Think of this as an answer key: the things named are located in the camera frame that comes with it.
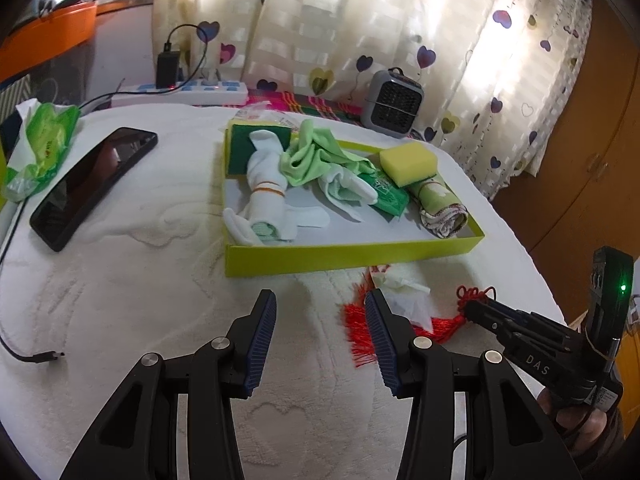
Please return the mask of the person's right hand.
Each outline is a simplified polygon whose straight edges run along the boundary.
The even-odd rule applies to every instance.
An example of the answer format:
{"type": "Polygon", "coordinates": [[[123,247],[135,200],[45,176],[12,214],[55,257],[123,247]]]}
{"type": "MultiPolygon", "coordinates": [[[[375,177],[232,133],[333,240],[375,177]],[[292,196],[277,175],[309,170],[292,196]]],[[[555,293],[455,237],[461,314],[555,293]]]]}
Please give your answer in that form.
{"type": "Polygon", "coordinates": [[[541,390],[537,401],[544,414],[564,431],[563,440],[574,454],[585,453],[595,446],[608,428],[608,415],[605,412],[584,406],[558,408],[547,388],[541,390]]]}

